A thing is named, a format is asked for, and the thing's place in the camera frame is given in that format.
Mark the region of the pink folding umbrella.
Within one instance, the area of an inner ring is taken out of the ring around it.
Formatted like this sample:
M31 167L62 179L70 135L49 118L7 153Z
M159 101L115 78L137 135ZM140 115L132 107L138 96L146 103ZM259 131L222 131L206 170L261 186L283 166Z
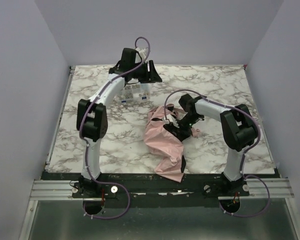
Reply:
M178 128L165 121L165 114L178 120L180 114L184 112L173 104L168 104L166 108L161 105L151 109L147 115L143 137L149 152L161 157L159 164L154 168L154 172L178 183L182 181L186 167L183 141L191 137L199 137L201 131L192 126L188 129Z

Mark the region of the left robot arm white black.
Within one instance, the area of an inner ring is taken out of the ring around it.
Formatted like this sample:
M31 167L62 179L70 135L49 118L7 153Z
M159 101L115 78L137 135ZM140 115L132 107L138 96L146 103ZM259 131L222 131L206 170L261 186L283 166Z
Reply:
M134 79L141 84L161 83L154 62L147 60L150 48L124 48L121 59L108 71L102 87L89 99L81 99L77 106L76 128L85 144L81 176L95 181L101 174L100 147L108 130L107 108L127 83Z

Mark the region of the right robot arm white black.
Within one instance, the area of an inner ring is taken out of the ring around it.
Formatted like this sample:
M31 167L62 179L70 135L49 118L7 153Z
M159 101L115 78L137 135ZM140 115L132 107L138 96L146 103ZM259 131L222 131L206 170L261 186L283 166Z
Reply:
M185 111L185 116L182 119L173 117L177 126L169 123L164 127L170 128L169 132L183 141L190 137L193 125L205 117L220 122L223 139L228 146L226 166L221 178L229 186L243 180L245 153L261 137L260 128L248 107L245 104L224 106L201 96L193 98L189 94L181 96L178 103Z

